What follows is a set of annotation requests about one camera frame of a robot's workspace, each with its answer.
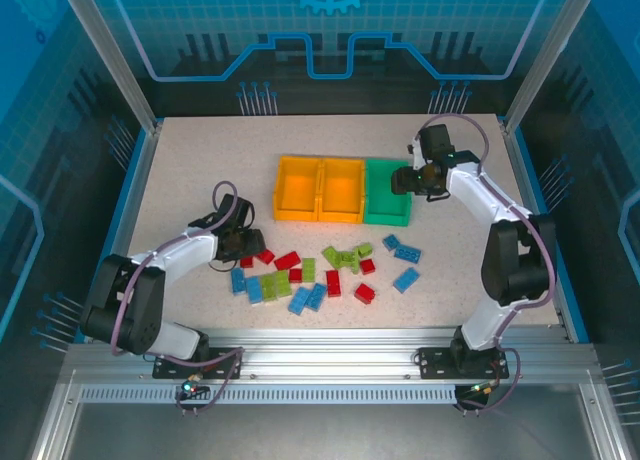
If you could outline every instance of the lego brick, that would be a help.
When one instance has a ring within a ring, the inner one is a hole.
[[[364,260],[361,260],[360,268],[362,269],[362,273],[364,275],[369,275],[370,273],[373,273],[376,271],[376,266],[373,263],[373,260],[371,260],[370,258],[365,258]]]
[[[307,304],[307,299],[309,298],[310,293],[311,290],[308,288],[299,287],[289,303],[289,311],[296,315],[300,315],[302,310],[304,310],[304,306]]]
[[[241,259],[240,268],[253,268],[253,257],[245,257]]]
[[[256,258],[260,260],[262,263],[264,263],[265,265],[269,265],[273,261],[273,259],[276,258],[276,256],[273,254],[271,250],[267,249],[264,252],[262,252],[260,255],[256,255]]]
[[[356,256],[353,252],[340,252],[340,266],[341,267],[351,267],[351,264],[354,262]]]
[[[260,277],[260,286],[262,287],[262,298],[265,302],[271,302],[276,297],[276,278],[273,273]]]
[[[327,272],[327,293],[330,297],[339,297],[342,295],[340,289],[340,274],[337,270],[329,270]]]
[[[288,297],[291,295],[291,285],[289,284],[289,272],[280,270],[273,274],[276,283],[276,295],[278,297]]]
[[[398,244],[396,247],[396,253],[393,256],[401,260],[417,264],[422,256],[422,251],[407,245]]]
[[[353,253],[353,262],[351,262],[351,273],[353,273],[354,275],[357,275],[358,272],[360,271],[360,255],[358,255],[358,249],[354,248],[352,250]]]
[[[273,264],[278,270],[289,270],[300,263],[300,257],[296,252],[289,252],[285,256],[278,258]]]
[[[307,298],[307,308],[310,308],[314,312],[320,310],[320,305],[324,301],[324,296],[327,294],[327,287],[322,285],[321,283],[316,283],[313,286],[313,290],[309,294],[309,298]]]
[[[327,259],[334,269],[340,268],[340,254],[333,247],[327,247],[322,251],[322,256]]]
[[[260,287],[260,279],[258,277],[248,277],[245,280],[247,293],[249,294],[249,302],[252,305],[262,302],[262,287]]]
[[[398,245],[400,245],[400,242],[395,235],[389,235],[388,237],[383,238],[382,243],[389,251],[394,250]]]
[[[353,295],[365,305],[369,305],[376,297],[376,292],[370,286],[361,283]]]
[[[231,291],[234,295],[247,291],[247,287],[244,282],[244,270],[241,268],[234,268],[231,270]]]
[[[402,275],[396,278],[393,282],[393,286],[396,287],[396,290],[400,293],[404,293],[416,282],[416,280],[418,280],[419,277],[420,274],[416,272],[413,267],[409,267],[402,273]]]
[[[313,283],[316,281],[316,259],[302,259],[302,281],[304,283]]]
[[[302,283],[302,268],[289,270],[289,283]]]
[[[373,253],[373,247],[370,243],[363,243],[356,247],[356,254],[360,258],[368,257]]]

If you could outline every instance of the mounting plate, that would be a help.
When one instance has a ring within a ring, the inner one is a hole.
[[[509,367],[503,352],[499,352],[504,365],[500,367],[500,378],[509,378]],[[455,366],[449,348],[419,348],[414,356],[414,363],[420,367],[422,380],[493,380],[496,372],[490,367],[475,370],[462,375]]]
[[[229,353],[233,348],[216,348],[209,347],[209,358],[216,358],[225,353]],[[235,357],[227,358],[218,363],[214,368],[204,373],[205,380],[224,380],[227,378],[229,370],[233,366]],[[240,366],[242,361],[236,367],[236,371],[231,375],[232,380],[240,378]],[[198,372],[199,368],[183,367],[176,365],[168,360],[157,358],[153,364],[152,376],[158,380],[186,380],[187,377],[193,373]]]

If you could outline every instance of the green lego brick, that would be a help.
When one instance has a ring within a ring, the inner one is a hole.
[[[356,247],[356,252],[360,258],[368,257],[373,253],[373,247],[370,243],[363,243]]]
[[[260,287],[262,287],[262,297],[265,302],[271,302],[276,297],[276,279],[273,273],[260,277]]]
[[[313,283],[316,281],[316,259],[302,259],[302,282]]]
[[[356,256],[353,252],[340,252],[340,266],[341,267],[350,267],[351,264],[355,261]]]
[[[351,272],[354,275],[357,275],[358,272],[360,271],[360,255],[358,253],[358,249],[354,248],[353,249],[353,262],[351,262]]]
[[[278,297],[288,297],[293,292],[291,291],[291,285],[289,284],[289,271],[280,270],[274,273],[276,283],[276,295]]]
[[[322,251],[322,256],[327,259],[327,262],[337,270],[340,268],[340,254],[333,247],[327,247]]]

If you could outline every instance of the orange bin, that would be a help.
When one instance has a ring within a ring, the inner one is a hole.
[[[273,218],[317,222],[322,158],[281,157],[273,191]]]
[[[364,160],[325,158],[318,221],[362,223],[366,197],[364,182]]]

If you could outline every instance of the robotic arm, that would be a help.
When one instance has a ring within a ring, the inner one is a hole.
[[[456,152],[445,125],[423,128],[408,149],[413,155],[413,166],[393,173],[393,193],[425,195],[428,202],[453,195],[487,229],[481,269],[487,295],[480,299],[471,317],[458,327],[451,343],[451,352],[461,373],[486,368],[498,355],[495,339],[506,328],[505,322],[549,287],[549,274],[540,248],[512,207],[517,207],[540,234],[554,272],[555,226],[547,215],[533,215],[510,199],[478,168],[480,161],[473,153]]]
[[[233,196],[225,195],[217,212],[191,222],[181,237],[161,251],[105,258],[80,319],[82,333],[110,342],[125,288],[139,265],[153,255],[135,283],[117,346],[136,355],[150,352],[195,362],[208,360],[208,338],[204,333],[163,320],[164,291],[199,265],[212,260],[239,260],[265,250],[262,232],[244,226],[248,212],[253,215],[253,205],[239,197],[225,222],[203,232],[219,223],[232,205]]]

